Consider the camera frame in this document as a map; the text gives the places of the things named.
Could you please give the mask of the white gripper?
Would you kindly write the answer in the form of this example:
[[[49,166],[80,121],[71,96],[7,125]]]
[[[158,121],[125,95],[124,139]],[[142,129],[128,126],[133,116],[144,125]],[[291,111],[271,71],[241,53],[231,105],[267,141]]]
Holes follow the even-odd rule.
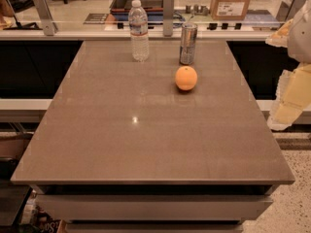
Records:
[[[305,64],[311,63],[311,0],[265,42],[272,47],[288,47],[289,57],[302,62],[293,71],[284,70],[278,81],[267,125],[281,131],[291,126],[311,104],[311,64]]]

